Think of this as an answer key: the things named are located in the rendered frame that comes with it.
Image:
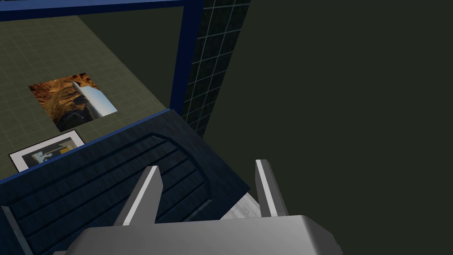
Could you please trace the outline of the dark blue door leaf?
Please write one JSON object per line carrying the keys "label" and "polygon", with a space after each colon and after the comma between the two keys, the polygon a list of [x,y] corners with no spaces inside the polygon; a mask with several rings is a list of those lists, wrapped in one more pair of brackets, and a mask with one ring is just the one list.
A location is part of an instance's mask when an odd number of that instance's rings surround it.
{"label": "dark blue door leaf", "polygon": [[167,109],[0,181],[0,255],[53,255],[113,225],[147,166],[163,182],[157,223],[219,220],[250,189]]}

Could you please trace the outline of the white framed wall picture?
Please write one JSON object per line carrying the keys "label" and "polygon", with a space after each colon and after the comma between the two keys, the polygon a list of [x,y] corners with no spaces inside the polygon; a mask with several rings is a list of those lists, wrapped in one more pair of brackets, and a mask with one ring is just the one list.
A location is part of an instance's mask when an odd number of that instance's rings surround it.
{"label": "white framed wall picture", "polygon": [[83,140],[75,130],[72,130],[11,153],[9,157],[16,170],[22,172],[82,145],[84,145]]}

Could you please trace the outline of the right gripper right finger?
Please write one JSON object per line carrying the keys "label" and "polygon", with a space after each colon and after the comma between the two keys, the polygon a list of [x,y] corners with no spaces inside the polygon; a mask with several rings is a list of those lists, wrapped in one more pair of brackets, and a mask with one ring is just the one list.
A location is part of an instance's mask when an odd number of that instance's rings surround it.
{"label": "right gripper right finger", "polygon": [[266,159],[255,161],[255,184],[262,217],[288,216],[279,186]]}

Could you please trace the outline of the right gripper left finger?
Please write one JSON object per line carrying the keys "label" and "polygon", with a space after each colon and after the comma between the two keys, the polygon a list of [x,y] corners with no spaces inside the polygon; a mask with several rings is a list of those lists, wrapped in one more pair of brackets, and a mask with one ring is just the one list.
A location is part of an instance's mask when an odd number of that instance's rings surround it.
{"label": "right gripper left finger", "polygon": [[148,166],[137,181],[115,226],[154,224],[163,183],[158,166]]}

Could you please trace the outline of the brown landscape wall picture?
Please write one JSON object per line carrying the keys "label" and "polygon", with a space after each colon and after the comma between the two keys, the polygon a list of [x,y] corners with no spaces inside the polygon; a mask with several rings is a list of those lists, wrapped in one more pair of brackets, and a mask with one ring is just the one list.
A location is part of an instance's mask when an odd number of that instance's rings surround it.
{"label": "brown landscape wall picture", "polygon": [[117,112],[86,73],[29,86],[60,132]]}

